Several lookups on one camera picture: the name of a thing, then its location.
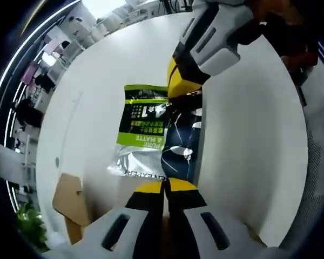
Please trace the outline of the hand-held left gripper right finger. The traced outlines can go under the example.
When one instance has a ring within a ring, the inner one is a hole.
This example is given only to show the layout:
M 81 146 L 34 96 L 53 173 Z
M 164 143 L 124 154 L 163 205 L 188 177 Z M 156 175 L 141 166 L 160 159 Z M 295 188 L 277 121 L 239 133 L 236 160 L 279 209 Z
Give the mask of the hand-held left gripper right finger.
M 176 258 L 286 258 L 284 250 L 251 239 L 245 224 L 208 206 L 190 182 L 168 179 L 166 196 Z

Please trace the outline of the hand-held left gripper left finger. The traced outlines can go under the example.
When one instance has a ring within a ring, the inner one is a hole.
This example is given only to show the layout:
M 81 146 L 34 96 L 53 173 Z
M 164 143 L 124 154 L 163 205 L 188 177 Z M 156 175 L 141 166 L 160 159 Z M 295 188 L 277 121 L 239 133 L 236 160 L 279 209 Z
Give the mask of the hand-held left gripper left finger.
M 125 207 L 87 226 L 80 241 L 45 252 L 43 258 L 157 258 L 163 205 L 164 183 L 144 183 Z

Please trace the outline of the person's right hand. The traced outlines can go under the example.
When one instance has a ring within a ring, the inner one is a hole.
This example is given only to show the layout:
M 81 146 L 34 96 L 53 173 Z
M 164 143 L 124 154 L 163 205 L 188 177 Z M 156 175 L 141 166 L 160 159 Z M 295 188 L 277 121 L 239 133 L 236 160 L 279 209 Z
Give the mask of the person's right hand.
M 255 1 L 256 18 L 265 25 L 263 34 L 289 70 L 318 63 L 318 41 L 313 30 L 291 1 Z

